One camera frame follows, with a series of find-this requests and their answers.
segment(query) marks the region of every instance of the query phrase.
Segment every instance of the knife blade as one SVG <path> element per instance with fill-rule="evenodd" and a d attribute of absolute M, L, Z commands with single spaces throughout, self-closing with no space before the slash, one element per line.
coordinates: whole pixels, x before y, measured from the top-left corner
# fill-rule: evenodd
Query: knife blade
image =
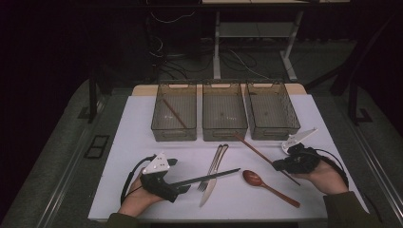
<path fill-rule="evenodd" d="M 216 161 L 216 163 L 215 163 L 215 165 L 214 165 L 214 169 L 213 169 L 213 172 L 212 172 L 213 175 L 214 175 L 214 174 L 217 174 L 218 169 L 219 169 L 220 162 L 221 162 L 222 157 L 224 156 L 224 153 L 225 153 L 225 151 L 226 151 L 227 149 L 228 149 L 228 144 L 225 144 L 225 145 L 222 147 L 221 152 L 220 152 L 220 154 L 219 154 L 219 158 L 217 159 L 217 161 Z M 203 195 L 202 195 L 202 197 L 201 197 L 201 203 L 200 203 L 200 205 L 199 205 L 200 207 L 202 207 L 202 206 L 207 202 L 207 200 L 210 198 L 210 195 L 211 195 L 211 193 L 213 192 L 214 187 L 216 186 L 216 183 L 217 183 L 217 178 L 210 179 L 210 180 L 208 181 L 207 187 L 206 187 L 206 189 L 205 189 L 205 191 L 204 191 L 204 193 L 203 193 Z"/>

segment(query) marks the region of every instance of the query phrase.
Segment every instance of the dark background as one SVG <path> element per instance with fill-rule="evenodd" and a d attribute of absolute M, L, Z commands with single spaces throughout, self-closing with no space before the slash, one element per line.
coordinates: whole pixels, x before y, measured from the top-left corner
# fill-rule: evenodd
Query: dark background
<path fill-rule="evenodd" d="M 365 43 L 382 23 L 400 10 L 391 7 L 398 1 L 380 2 L 381 7 L 375 8 L 308 9 L 298 39 L 300 42 L 308 39 L 322 42 L 350 39 L 366 47 Z M 146 11 L 82 11 L 68 1 L 11 0 L 1 1 L 0 10 L 2 219 L 70 97 L 88 78 L 91 70 L 97 69 L 99 86 L 108 93 L 115 86 L 152 82 L 154 69 L 147 50 L 149 37 L 144 33 L 150 30 L 150 25 L 144 20 L 148 15 Z M 371 93 L 403 135 L 403 103 L 399 101 L 399 92 L 403 88 L 403 49 L 400 44 L 403 32 L 398 24 L 403 13 L 398 14 L 353 76 Z M 275 10 L 270 15 L 264 20 L 281 20 Z M 231 12 L 223 16 L 228 20 L 255 19 L 247 14 L 242 16 Z M 197 55 L 200 37 L 212 35 L 213 30 L 207 28 L 211 28 L 208 25 L 214 22 L 214 13 L 197 13 L 190 22 L 193 26 L 154 25 L 152 31 L 161 35 L 173 48 Z M 172 30 L 176 31 L 175 37 L 169 32 Z M 187 41 L 179 44 L 191 45 L 183 47 L 176 44 L 174 41 L 178 38 Z M 362 49 L 351 59 L 352 65 L 360 57 Z M 344 71 L 344 80 L 350 80 L 351 76 L 351 70 Z"/>

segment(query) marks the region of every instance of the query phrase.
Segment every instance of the spoon bowl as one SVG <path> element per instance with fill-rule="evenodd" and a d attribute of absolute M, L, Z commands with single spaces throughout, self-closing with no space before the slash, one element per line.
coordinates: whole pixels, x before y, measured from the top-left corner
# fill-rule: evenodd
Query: spoon bowl
<path fill-rule="evenodd" d="M 276 196 L 280 197 L 282 200 L 290 203 L 291 205 L 295 206 L 296 208 L 299 208 L 300 203 L 298 201 L 295 201 L 295 200 L 285 196 L 284 194 L 280 193 L 276 189 L 274 189 L 274 188 L 270 187 L 269 185 L 267 185 L 266 183 L 264 183 L 263 180 L 261 179 L 261 177 L 257 173 L 255 173 L 251 170 L 243 170 L 242 175 L 243 175 L 243 178 L 245 179 L 245 181 L 247 183 L 249 183 L 250 185 L 264 187 L 265 189 L 274 193 Z"/>

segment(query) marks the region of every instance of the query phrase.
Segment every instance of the fork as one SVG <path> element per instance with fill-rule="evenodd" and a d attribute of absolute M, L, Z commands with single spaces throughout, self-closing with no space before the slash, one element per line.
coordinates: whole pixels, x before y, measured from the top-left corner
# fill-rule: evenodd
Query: fork
<path fill-rule="evenodd" d="M 213 169 L 213 168 L 214 168 L 216 165 L 217 165 L 217 166 L 216 166 L 216 170 L 219 168 L 221 159 L 222 159 L 222 157 L 224 156 L 224 153 L 225 153 L 225 151 L 226 151 L 227 149 L 228 149 L 228 144 L 224 144 L 224 145 L 220 144 L 220 145 L 219 145 L 219 147 L 217 148 L 217 151 L 216 151 L 216 155 L 214 156 L 213 162 L 211 162 L 211 166 L 210 166 L 210 169 L 208 170 L 207 175 L 211 175 L 212 172 L 214 172 L 214 169 Z M 204 181 L 202 181 L 202 182 L 199 184 L 198 190 L 201 191 L 201 192 L 204 192 L 204 190 L 205 190 L 206 187 L 207 187 L 208 181 L 209 181 L 209 180 L 204 180 Z"/>

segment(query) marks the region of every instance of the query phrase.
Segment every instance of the spoon handle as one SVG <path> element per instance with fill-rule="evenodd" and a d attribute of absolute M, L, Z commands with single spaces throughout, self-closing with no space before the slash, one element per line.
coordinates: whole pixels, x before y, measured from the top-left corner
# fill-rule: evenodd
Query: spoon handle
<path fill-rule="evenodd" d="M 299 208 L 300 203 L 298 201 L 295 201 L 287 196 L 285 196 L 284 194 L 280 193 L 278 190 L 270 187 L 269 185 L 263 183 L 261 185 L 262 187 L 264 187 L 265 189 L 269 190 L 270 192 L 274 193 L 276 196 L 282 198 L 284 201 L 290 203 L 291 205 L 295 206 L 296 208 Z"/>

